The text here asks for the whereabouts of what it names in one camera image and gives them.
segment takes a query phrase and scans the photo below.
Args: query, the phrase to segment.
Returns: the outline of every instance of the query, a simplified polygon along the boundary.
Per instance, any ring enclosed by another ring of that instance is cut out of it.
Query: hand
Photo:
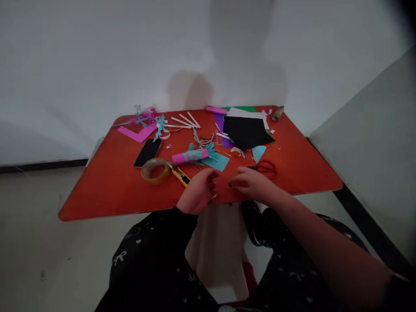
[[[247,167],[238,167],[236,176],[232,177],[229,183],[244,195],[269,207],[276,205],[276,196],[288,195],[263,174]]]
[[[189,182],[176,207],[186,214],[200,215],[210,199],[217,194],[214,179],[218,171],[204,169]]]

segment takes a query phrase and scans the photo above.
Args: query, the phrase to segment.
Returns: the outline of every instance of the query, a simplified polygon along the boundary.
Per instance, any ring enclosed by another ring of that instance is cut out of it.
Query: white wall
[[[379,0],[3,0],[0,165],[88,157],[133,106],[277,104],[309,135],[409,47]]]
[[[310,139],[402,254],[416,265],[416,48]]]

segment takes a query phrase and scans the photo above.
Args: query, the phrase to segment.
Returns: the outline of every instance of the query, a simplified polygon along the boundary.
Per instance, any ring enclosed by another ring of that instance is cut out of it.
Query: person's left hand
[[[186,214],[200,215],[210,199],[217,193],[214,179],[218,171],[204,169],[195,175],[182,193],[176,207]]]

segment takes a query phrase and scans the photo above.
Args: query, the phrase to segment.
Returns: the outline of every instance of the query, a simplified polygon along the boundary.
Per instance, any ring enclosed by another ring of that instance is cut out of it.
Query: purple paper
[[[220,128],[220,131],[223,132],[224,131],[224,118],[223,118],[223,115],[214,113],[214,118],[215,118],[215,122],[218,125],[218,128]],[[236,146],[229,139],[225,139],[225,138],[221,137],[221,140],[222,140],[222,145],[225,148],[231,148],[231,147],[235,147]]]

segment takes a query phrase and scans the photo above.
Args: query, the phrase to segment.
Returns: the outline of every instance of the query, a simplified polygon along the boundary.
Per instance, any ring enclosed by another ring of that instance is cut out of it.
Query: black sleeve
[[[133,226],[114,254],[110,288],[96,311],[130,310],[132,300],[143,311],[162,304],[197,220],[174,207],[153,212]]]
[[[394,275],[387,286],[383,303],[376,311],[415,311],[415,295],[413,282]]]

